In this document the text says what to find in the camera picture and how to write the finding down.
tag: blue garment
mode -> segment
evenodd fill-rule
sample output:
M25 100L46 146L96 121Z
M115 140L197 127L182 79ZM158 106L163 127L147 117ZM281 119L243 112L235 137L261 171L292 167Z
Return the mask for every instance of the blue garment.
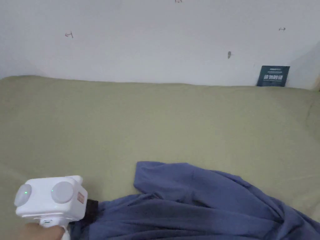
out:
M320 239L319 223L228 173L138 162L134 186L142 194L100 203L72 239Z

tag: white handheld device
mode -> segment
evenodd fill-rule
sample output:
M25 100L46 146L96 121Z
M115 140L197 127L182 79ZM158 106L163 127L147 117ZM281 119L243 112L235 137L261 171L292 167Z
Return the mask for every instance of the white handheld device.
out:
M80 176L67 176L26 181L14 200L16 214L37 219L45 228L62 226L62 239L70 240L69 222L79 221L85 215L88 192L81 186L82 180Z

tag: finger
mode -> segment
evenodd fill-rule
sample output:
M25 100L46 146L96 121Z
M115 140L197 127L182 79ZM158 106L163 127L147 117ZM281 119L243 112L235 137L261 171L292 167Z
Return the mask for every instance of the finger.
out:
M53 226L43 229L44 239L61 240L64 234L64 228L60 226Z

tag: round pad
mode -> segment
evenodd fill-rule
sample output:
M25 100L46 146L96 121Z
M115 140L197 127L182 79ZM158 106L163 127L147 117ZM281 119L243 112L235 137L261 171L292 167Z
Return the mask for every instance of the round pad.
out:
M31 195L31 185L30 184L23 184L19 188L16 198L14 199L14 205L16 207L20 207L24 205Z
M69 182L57 183L51 191L51 197L56 203L67 203L73 196L73 186Z

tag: white wall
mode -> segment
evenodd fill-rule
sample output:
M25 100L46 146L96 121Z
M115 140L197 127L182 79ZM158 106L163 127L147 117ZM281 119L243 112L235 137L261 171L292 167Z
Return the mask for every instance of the white wall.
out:
M2 0L0 78L255 85L284 65L308 89L319 23L320 0Z

